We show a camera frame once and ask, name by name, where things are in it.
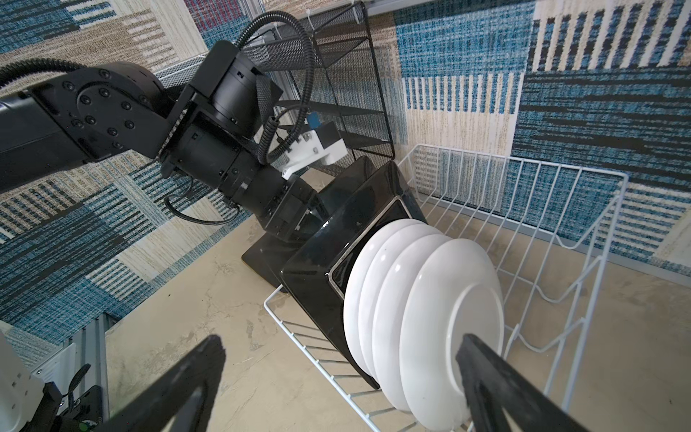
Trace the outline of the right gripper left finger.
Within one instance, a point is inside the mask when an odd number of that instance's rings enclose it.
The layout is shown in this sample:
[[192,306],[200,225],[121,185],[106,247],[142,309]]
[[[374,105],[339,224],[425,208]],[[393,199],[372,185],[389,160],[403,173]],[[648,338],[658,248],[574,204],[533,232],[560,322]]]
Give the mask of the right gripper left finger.
[[226,352],[210,335],[98,431],[205,431],[221,383]]

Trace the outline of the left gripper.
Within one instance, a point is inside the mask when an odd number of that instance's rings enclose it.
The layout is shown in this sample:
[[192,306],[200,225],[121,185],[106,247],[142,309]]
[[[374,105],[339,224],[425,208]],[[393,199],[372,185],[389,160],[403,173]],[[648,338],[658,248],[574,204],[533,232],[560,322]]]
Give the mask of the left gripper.
[[253,181],[253,214],[268,234],[290,242],[308,238],[329,219],[317,191],[300,176]]

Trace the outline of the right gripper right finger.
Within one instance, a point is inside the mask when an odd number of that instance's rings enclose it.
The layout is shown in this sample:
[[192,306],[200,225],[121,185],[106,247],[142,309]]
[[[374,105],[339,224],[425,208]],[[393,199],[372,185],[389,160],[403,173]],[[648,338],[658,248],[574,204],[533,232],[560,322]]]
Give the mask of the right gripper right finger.
[[477,431],[583,431],[585,428],[539,392],[474,334],[456,355]]

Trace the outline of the floral square plate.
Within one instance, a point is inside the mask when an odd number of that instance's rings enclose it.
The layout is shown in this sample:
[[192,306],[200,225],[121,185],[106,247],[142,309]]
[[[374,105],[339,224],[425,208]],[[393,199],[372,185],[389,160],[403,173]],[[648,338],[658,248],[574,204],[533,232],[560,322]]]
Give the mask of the floral square plate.
[[281,270],[286,262],[311,238],[347,199],[374,174],[374,163],[368,157],[358,158],[326,185],[317,197],[318,215],[309,213],[288,241],[264,234],[243,255],[242,261],[273,287],[283,283]]

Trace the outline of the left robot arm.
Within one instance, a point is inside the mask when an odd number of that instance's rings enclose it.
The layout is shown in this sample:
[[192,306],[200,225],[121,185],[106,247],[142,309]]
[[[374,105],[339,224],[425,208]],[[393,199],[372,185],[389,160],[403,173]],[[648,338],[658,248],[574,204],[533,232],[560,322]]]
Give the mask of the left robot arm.
[[129,62],[96,67],[28,59],[1,82],[49,72],[51,79],[1,100],[1,188],[132,150],[219,192],[285,242],[311,235],[329,213],[318,193],[274,168],[269,142],[282,90],[235,45],[216,43],[179,94]]

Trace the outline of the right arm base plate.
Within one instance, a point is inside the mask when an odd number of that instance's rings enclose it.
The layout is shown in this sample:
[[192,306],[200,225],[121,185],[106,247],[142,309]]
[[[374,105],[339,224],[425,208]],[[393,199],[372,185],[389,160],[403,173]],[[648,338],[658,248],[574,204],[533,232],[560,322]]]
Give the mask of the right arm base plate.
[[90,368],[90,364],[85,364],[76,372],[66,394],[60,394],[55,383],[45,383],[38,408],[20,431],[93,431],[103,424],[101,386],[94,385],[78,399],[74,397],[75,390]]

